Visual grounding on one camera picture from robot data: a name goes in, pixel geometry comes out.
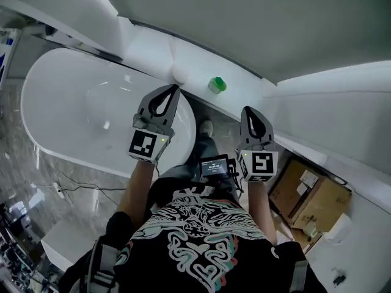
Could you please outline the grey roller blind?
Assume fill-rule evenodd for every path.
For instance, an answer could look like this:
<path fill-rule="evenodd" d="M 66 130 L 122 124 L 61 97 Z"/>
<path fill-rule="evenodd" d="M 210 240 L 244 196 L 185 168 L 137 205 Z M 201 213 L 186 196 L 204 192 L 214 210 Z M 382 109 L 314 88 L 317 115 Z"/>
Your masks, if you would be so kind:
<path fill-rule="evenodd" d="M 391 0 L 109 0 L 272 82 L 391 60 Z"/>

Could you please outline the grey shoe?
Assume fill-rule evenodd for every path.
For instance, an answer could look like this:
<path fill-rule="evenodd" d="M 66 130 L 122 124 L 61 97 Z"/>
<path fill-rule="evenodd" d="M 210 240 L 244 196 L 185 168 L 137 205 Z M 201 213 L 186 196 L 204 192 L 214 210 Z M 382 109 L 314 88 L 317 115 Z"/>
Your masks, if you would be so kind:
<path fill-rule="evenodd" d="M 212 137 L 214 131 L 213 122 L 209 119 L 204 120 L 199 125 L 199 135 Z"/>

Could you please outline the white plastic container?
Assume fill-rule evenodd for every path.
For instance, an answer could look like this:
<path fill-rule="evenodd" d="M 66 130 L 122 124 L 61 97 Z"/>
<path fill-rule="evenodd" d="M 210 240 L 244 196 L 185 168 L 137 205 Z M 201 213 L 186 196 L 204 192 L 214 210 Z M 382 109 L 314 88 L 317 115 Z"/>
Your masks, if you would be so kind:
<path fill-rule="evenodd" d="M 353 222 L 349 216 L 343 213 L 330 231 L 323 234 L 326 241 L 334 246 L 341 245 L 352 230 Z"/>

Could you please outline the small black screen device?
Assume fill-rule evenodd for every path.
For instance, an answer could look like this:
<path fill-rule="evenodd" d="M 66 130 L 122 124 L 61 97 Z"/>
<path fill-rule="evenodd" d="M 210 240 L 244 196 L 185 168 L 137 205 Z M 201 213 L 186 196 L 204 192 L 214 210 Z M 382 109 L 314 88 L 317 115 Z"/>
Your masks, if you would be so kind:
<path fill-rule="evenodd" d="M 201 158 L 199 162 L 200 174 L 204 178 L 216 178 L 228 175 L 228 155 L 221 154 Z"/>

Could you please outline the white bathtub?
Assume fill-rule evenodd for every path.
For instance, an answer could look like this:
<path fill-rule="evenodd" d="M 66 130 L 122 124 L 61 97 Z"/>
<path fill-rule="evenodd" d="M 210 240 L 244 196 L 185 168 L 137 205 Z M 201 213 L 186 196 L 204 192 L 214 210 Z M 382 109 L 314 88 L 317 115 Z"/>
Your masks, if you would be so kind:
<path fill-rule="evenodd" d="M 29 70 L 21 93 L 25 130 L 43 152 L 122 177 L 130 127 L 142 98 L 164 82 L 82 52 L 59 48 Z"/>

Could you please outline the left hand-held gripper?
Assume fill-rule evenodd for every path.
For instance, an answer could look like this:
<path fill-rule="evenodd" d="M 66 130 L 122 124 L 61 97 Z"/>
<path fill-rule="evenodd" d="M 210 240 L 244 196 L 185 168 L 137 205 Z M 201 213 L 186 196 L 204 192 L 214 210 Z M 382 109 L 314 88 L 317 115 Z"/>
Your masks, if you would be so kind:
<path fill-rule="evenodd" d="M 128 154 L 132 158 L 149 164 L 158 162 L 175 135 L 171 126 L 179 98 L 176 84 L 159 87 L 143 97 L 130 128 Z"/>

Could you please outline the person's right forearm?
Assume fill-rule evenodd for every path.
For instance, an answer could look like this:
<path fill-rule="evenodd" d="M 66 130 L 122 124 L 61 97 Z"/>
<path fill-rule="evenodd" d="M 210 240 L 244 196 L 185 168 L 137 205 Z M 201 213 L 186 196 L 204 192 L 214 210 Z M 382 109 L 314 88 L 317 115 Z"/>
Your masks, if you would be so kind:
<path fill-rule="evenodd" d="M 249 214 L 273 245 L 277 234 L 269 206 L 268 191 L 263 182 L 248 183 Z"/>

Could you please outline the white cloth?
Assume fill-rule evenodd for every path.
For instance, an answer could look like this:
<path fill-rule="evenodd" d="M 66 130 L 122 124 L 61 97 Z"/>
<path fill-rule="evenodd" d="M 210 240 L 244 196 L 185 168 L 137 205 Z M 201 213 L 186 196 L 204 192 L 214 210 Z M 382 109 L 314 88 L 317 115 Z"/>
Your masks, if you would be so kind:
<path fill-rule="evenodd" d="M 189 78 L 188 66 L 181 62 L 174 62 L 171 66 L 171 74 L 176 84 L 183 85 Z"/>

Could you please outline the large cardboard box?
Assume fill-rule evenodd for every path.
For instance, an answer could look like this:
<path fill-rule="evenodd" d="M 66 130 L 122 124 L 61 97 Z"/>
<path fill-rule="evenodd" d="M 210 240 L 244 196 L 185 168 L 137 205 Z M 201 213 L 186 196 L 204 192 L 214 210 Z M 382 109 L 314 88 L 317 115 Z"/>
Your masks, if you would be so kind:
<path fill-rule="evenodd" d="M 269 198 L 290 227 L 303 230 L 313 222 L 317 231 L 326 233 L 347 210 L 352 195 L 345 186 L 292 159 Z"/>

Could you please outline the green detergent bottle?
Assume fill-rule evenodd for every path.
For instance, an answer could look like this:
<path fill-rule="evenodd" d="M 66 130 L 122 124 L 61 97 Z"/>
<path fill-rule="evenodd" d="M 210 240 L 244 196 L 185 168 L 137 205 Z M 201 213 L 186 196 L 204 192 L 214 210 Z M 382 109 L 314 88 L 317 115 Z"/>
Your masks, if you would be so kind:
<path fill-rule="evenodd" d="M 208 88 L 215 94 L 220 94 L 221 92 L 226 91 L 227 84 L 221 77 L 213 77 L 208 83 Z"/>

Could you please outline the person's left forearm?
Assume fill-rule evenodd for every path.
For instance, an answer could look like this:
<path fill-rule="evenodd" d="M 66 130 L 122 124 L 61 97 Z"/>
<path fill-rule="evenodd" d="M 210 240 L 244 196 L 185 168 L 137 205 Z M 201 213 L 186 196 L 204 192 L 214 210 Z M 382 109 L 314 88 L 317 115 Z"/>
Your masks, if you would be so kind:
<path fill-rule="evenodd" d="M 144 222 L 148 193 L 155 166 L 138 161 L 117 210 L 126 213 L 136 229 Z"/>

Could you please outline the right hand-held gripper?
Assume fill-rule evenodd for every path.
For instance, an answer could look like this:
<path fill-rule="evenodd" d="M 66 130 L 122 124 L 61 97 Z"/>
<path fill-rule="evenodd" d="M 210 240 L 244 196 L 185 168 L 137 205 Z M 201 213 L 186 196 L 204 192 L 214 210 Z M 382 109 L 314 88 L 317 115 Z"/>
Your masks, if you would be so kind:
<path fill-rule="evenodd" d="M 279 152 L 270 121 L 246 106 L 241 113 L 241 143 L 236 154 L 246 182 L 266 182 L 277 174 Z"/>

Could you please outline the white low cabinet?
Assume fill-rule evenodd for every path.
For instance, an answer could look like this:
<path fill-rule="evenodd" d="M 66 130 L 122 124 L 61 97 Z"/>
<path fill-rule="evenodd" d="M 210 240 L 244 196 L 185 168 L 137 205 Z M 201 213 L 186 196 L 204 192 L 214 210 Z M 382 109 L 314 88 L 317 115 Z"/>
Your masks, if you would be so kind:
<path fill-rule="evenodd" d="M 91 226 L 61 220 L 44 235 L 41 244 L 49 261 L 65 272 L 92 249 L 100 234 Z"/>

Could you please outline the blue jeans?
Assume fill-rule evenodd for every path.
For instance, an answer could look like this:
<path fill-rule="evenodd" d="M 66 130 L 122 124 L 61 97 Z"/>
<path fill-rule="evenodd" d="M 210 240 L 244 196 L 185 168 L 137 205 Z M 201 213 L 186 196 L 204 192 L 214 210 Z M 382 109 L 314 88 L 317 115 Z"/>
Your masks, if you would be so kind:
<path fill-rule="evenodd" d="M 164 206 L 173 200 L 174 192 L 196 188 L 196 194 L 212 200 L 228 200 L 239 205 L 234 181 L 222 179 L 216 187 L 205 187 L 200 183 L 199 162 L 201 158 L 217 156 L 218 150 L 212 137 L 198 136 L 193 151 L 183 165 L 170 168 L 153 184 L 156 202 Z"/>

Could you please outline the black printed T-shirt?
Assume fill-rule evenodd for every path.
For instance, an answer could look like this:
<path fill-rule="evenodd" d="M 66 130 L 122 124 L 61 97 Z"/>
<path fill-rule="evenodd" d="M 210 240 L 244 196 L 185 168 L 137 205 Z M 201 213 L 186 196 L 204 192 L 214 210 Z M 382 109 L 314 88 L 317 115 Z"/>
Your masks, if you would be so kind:
<path fill-rule="evenodd" d="M 116 212 L 60 293 L 327 293 L 296 242 L 273 245 L 228 200 L 174 192 L 136 229 Z"/>

